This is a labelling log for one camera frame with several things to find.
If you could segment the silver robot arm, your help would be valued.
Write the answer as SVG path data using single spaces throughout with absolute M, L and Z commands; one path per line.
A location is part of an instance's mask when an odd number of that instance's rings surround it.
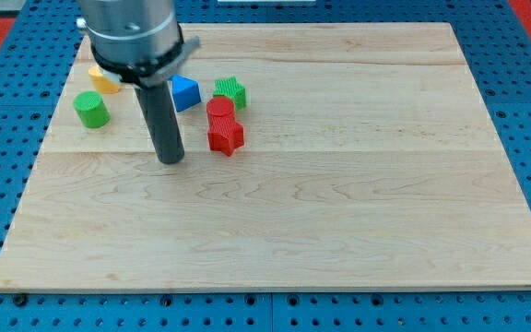
M 136 89 L 160 162 L 184 156 L 168 79 L 200 47 L 186 39 L 172 0 L 79 0 L 77 27 L 90 40 L 102 72 Z

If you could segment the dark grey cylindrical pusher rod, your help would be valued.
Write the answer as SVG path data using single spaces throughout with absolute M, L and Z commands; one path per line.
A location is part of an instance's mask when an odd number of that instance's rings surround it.
M 160 162 L 175 164 L 183 159 L 183 142 L 167 81 L 136 89 L 143 117 Z

